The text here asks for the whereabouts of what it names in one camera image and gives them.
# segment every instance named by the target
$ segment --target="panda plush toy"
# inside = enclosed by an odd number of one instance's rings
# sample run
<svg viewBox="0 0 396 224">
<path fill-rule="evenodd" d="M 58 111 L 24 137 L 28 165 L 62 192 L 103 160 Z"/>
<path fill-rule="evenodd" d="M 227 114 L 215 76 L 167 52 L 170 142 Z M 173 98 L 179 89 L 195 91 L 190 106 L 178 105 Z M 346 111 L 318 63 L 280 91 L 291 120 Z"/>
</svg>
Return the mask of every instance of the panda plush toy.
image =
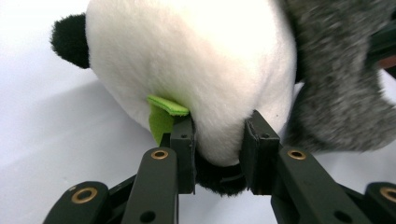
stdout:
<svg viewBox="0 0 396 224">
<path fill-rule="evenodd" d="M 220 180 L 237 170 L 253 110 L 284 144 L 310 151 L 394 140 L 396 110 L 382 97 L 378 60 L 367 55 L 395 3 L 91 0 L 86 13 L 55 22 L 51 43 L 63 59 L 90 67 L 153 135 L 161 133 L 151 124 L 153 107 L 190 113 L 197 181 L 233 195 L 244 181 Z M 304 86 L 292 106 L 296 75 Z"/>
</svg>

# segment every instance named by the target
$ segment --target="brass screw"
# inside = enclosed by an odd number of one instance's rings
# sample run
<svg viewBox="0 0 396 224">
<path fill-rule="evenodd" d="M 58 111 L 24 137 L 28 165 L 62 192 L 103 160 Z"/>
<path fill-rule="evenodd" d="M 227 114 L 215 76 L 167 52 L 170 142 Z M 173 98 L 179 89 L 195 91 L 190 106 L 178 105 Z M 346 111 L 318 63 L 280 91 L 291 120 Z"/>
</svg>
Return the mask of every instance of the brass screw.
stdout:
<svg viewBox="0 0 396 224">
<path fill-rule="evenodd" d="M 396 203 L 396 189 L 382 187 L 379 192 L 381 192 L 382 196 L 384 196 L 386 199 Z"/>
<path fill-rule="evenodd" d="M 82 196 L 82 198 L 78 197 L 82 193 L 89 192 L 90 194 L 87 197 Z M 75 194 L 72 196 L 72 202 L 73 203 L 87 203 L 90 200 L 92 200 L 96 195 L 98 194 L 98 190 L 95 188 L 85 188 L 85 189 L 80 189 L 77 191 Z"/>
<path fill-rule="evenodd" d="M 305 153 L 297 149 L 289 150 L 288 155 L 298 161 L 303 161 L 306 159 Z"/>
<path fill-rule="evenodd" d="M 163 160 L 168 157 L 168 152 L 165 150 L 157 150 L 151 153 L 151 158 L 154 160 Z"/>
</svg>

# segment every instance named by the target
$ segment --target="white fur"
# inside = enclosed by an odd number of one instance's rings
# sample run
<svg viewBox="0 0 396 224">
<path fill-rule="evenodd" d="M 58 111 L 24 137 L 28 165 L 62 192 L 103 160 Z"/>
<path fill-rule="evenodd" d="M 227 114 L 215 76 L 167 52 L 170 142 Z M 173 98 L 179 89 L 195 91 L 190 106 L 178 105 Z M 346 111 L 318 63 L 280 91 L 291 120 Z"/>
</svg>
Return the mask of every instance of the white fur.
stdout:
<svg viewBox="0 0 396 224">
<path fill-rule="evenodd" d="M 149 94 L 186 106 L 201 155 L 236 164 L 253 109 L 278 133 L 290 112 L 296 56 L 277 2 L 91 0 L 91 68 L 147 129 Z"/>
</svg>

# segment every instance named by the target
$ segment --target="panda ear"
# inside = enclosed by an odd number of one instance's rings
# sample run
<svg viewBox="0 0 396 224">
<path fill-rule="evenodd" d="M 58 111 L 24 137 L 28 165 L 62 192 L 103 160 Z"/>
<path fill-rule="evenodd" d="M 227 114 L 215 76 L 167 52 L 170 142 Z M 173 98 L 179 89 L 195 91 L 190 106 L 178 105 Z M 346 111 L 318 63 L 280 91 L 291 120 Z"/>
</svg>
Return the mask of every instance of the panda ear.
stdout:
<svg viewBox="0 0 396 224">
<path fill-rule="evenodd" d="M 64 60 L 81 68 L 90 67 L 85 14 L 71 15 L 56 21 L 50 43 L 52 50 Z"/>
</svg>

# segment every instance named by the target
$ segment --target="white background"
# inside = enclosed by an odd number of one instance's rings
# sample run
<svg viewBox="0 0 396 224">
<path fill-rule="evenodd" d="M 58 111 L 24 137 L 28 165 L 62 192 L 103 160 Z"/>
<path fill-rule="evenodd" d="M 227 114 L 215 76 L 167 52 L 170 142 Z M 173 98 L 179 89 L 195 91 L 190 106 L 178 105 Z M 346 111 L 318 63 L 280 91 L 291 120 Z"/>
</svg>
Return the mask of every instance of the white background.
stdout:
<svg viewBox="0 0 396 224">
<path fill-rule="evenodd" d="M 94 73 L 50 49 L 54 21 L 85 11 L 87 0 L 0 0 L 0 223 L 42 223 L 71 186 L 110 188 L 134 175 L 150 133 L 127 117 Z M 384 77 L 396 99 L 396 83 Z M 396 143 L 371 153 L 318 155 L 333 178 L 363 192 L 396 183 Z M 180 196 L 181 224 L 276 223 L 269 197 L 220 198 L 197 187 Z"/>
</svg>

